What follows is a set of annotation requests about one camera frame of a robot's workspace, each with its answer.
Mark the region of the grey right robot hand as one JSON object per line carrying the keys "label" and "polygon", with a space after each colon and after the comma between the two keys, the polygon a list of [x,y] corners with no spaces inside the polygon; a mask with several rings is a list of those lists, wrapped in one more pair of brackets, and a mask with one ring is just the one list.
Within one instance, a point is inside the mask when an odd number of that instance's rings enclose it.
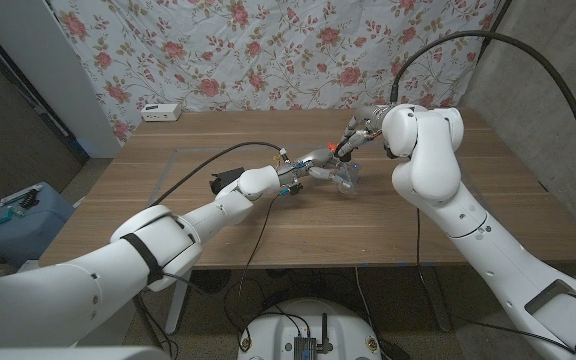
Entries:
{"label": "grey right robot hand", "polygon": [[335,156],[342,162],[349,162],[353,150],[374,140],[382,133],[383,121],[393,108],[393,105],[357,108],[342,134]]}

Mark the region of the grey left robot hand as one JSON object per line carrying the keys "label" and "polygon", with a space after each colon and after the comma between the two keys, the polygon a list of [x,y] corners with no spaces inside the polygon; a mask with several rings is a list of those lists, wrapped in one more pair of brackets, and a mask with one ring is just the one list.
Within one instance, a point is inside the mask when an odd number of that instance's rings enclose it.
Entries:
{"label": "grey left robot hand", "polygon": [[313,150],[296,160],[281,155],[276,172],[281,187],[297,190],[300,179],[310,176],[314,179],[330,181],[345,194],[353,194],[359,178],[360,167],[350,162],[342,162],[329,149]]}

